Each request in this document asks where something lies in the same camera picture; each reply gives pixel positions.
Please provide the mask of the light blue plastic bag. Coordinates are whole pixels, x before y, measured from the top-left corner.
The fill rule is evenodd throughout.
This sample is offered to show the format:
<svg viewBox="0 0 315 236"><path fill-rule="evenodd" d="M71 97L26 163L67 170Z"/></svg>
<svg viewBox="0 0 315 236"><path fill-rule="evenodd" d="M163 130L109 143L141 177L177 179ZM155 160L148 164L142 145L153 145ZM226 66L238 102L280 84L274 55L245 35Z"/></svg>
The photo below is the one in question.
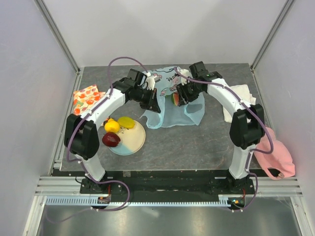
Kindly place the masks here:
<svg viewBox="0 0 315 236"><path fill-rule="evenodd" d="M181 84L173 66L149 70L162 76L155 84L157 102L161 112L155 113L146 110L142 117L146 117L146 126L150 129L169 128L172 126L199 125L205 114L205 99L201 93L199 97L187 105L175 106L171 95L177 92L176 86Z"/></svg>

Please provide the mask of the fake watermelon slice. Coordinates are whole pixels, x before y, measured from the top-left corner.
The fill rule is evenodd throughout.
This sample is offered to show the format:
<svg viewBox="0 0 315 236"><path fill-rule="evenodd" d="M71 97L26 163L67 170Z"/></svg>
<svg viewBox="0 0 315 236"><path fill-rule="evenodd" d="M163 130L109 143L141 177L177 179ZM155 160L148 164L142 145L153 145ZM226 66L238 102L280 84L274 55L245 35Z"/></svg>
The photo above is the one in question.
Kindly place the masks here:
<svg viewBox="0 0 315 236"><path fill-rule="evenodd" d="M172 103L175 105L175 106L179 106L179 95L177 92L173 93L171 95L171 100L172 100Z"/></svg>

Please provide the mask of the yellow fake mango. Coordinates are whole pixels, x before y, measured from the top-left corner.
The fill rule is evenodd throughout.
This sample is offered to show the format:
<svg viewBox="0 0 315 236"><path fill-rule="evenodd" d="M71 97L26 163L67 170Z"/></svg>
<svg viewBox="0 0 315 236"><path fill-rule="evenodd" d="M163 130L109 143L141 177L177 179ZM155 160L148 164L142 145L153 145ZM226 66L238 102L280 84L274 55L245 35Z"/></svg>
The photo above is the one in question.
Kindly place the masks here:
<svg viewBox="0 0 315 236"><path fill-rule="evenodd" d="M118 124L122 128L132 129L135 126L135 121L130 117L120 117L117 120Z"/></svg>

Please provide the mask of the yellow fake lemon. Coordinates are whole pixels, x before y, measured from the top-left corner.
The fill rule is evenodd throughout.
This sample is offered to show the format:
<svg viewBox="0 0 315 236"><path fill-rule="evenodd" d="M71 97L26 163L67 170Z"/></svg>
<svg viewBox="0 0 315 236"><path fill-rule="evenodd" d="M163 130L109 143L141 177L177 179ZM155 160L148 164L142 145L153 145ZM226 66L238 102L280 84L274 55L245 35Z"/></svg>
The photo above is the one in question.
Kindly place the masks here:
<svg viewBox="0 0 315 236"><path fill-rule="evenodd" d="M120 124L113 118L109 118L104 124L104 129L106 132L118 133L120 130Z"/></svg>

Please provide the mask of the red fake apple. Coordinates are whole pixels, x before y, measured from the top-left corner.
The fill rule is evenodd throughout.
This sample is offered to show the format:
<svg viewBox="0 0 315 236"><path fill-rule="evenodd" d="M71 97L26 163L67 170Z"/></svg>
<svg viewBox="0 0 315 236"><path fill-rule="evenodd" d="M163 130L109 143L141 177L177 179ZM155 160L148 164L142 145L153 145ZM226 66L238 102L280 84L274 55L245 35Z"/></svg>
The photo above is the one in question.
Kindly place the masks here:
<svg viewBox="0 0 315 236"><path fill-rule="evenodd" d="M107 132L103 138L102 143L107 147L116 147L120 143L120 137L114 132Z"/></svg>

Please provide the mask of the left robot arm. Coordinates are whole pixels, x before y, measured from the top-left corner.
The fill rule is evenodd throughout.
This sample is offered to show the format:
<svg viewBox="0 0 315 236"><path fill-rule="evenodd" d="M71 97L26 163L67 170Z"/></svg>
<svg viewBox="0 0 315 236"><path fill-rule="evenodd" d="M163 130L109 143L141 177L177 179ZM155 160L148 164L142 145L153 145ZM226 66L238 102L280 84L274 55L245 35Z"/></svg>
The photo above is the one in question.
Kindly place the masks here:
<svg viewBox="0 0 315 236"><path fill-rule="evenodd" d="M131 69L128 75L115 81L108 92L81 115L70 114L66 120L64 145L67 154L74 154L86 176L92 180L91 188L104 193L108 181L104 179L105 169L101 166L98 129L106 118L130 100L139 102L142 109L160 113L155 83L157 76Z"/></svg>

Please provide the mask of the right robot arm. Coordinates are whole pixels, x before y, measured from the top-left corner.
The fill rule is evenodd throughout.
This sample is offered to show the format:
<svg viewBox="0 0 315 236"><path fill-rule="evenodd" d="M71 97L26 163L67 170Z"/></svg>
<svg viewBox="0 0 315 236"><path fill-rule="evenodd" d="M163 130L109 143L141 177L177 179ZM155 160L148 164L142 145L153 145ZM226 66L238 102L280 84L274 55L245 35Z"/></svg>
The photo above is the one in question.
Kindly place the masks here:
<svg viewBox="0 0 315 236"><path fill-rule="evenodd" d="M203 62L192 64L188 70L174 69L181 77L177 85L179 105L195 101L204 92L215 98L232 117L229 136L234 153L225 181L230 193L238 193L249 179L253 151L265 134L264 110L241 98L216 71L209 72Z"/></svg>

